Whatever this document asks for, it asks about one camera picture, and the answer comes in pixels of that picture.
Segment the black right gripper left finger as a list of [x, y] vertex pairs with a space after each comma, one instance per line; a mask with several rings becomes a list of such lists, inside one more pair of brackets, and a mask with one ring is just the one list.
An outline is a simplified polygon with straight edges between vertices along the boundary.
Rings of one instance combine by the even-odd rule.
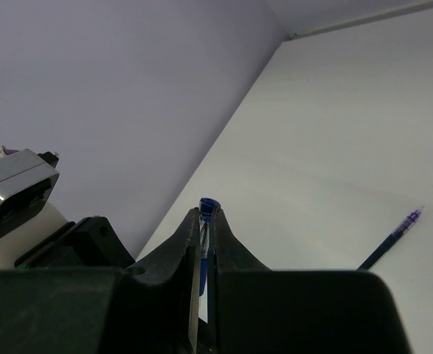
[[0, 353], [194, 353], [198, 211], [127, 268], [0, 270]]

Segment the blue ballpoint pen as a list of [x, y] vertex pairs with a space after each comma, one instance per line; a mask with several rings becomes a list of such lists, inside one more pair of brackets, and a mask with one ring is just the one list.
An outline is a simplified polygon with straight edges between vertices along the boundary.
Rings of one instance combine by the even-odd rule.
[[200, 282], [199, 296], [203, 296], [207, 281], [207, 255], [209, 250], [209, 225], [212, 212], [220, 207], [220, 203], [212, 198], [201, 198], [199, 201], [199, 228], [200, 228]]

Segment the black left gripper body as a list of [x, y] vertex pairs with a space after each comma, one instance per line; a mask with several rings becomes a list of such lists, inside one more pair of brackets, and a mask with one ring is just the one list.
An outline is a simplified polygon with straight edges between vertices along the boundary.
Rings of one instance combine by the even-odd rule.
[[15, 268], [104, 266], [127, 268], [135, 263], [103, 216], [68, 222], [21, 255]]

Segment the purple gel pen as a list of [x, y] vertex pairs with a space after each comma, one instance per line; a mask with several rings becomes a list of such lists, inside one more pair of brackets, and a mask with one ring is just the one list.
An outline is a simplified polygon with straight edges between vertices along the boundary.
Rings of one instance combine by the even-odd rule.
[[370, 270], [420, 219], [424, 206], [410, 212], [400, 224], [382, 241], [382, 243], [357, 268], [358, 271]]

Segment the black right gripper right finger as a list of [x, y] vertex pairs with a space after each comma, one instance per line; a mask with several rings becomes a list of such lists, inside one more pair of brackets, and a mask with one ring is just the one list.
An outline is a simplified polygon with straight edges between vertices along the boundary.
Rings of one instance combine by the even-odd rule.
[[366, 271], [273, 271], [209, 225], [208, 327], [219, 353], [410, 353], [387, 285]]

